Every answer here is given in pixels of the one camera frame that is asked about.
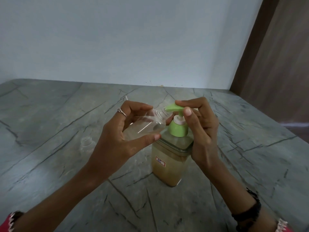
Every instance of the white wall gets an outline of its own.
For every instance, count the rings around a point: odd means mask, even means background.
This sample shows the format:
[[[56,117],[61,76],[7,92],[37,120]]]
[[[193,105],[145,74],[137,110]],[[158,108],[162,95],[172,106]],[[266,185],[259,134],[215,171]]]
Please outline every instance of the white wall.
[[[1,0],[0,77],[229,89],[261,1]]]

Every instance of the marble countertop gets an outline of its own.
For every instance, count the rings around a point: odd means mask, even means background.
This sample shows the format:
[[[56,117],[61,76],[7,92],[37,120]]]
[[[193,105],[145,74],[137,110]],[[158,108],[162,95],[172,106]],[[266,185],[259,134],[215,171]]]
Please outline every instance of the marble countertop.
[[[129,100],[164,106],[205,96],[220,121],[219,156],[296,232],[309,230],[309,144],[229,91],[18,79],[0,85],[0,220],[67,182]],[[221,196],[194,162],[170,188],[151,172],[150,147],[83,199],[56,231],[235,231]]]

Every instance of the label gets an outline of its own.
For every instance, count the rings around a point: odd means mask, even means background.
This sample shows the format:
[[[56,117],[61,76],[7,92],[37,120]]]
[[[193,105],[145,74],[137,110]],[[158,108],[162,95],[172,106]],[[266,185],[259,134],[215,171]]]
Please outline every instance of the label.
[[[156,161],[158,161],[160,164],[162,164],[165,167],[165,162],[160,160],[157,156],[155,157]]]

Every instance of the ring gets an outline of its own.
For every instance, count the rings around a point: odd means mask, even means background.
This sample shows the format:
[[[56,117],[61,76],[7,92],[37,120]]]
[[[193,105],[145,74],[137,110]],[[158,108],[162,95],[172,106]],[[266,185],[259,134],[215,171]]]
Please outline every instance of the ring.
[[[122,111],[122,109],[121,109],[121,108],[118,108],[117,112],[120,112],[120,113],[124,114],[124,115],[125,115],[125,117],[127,117],[127,115],[126,115],[126,114]]]

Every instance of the green pump head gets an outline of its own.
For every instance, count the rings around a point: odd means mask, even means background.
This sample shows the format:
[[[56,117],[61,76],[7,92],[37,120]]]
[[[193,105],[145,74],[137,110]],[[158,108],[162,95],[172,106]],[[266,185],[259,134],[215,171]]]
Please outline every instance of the green pump head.
[[[165,107],[167,112],[178,111],[178,115],[174,116],[174,119],[168,126],[168,131],[175,137],[185,137],[188,134],[188,125],[183,117],[184,107],[178,106],[175,103]]]

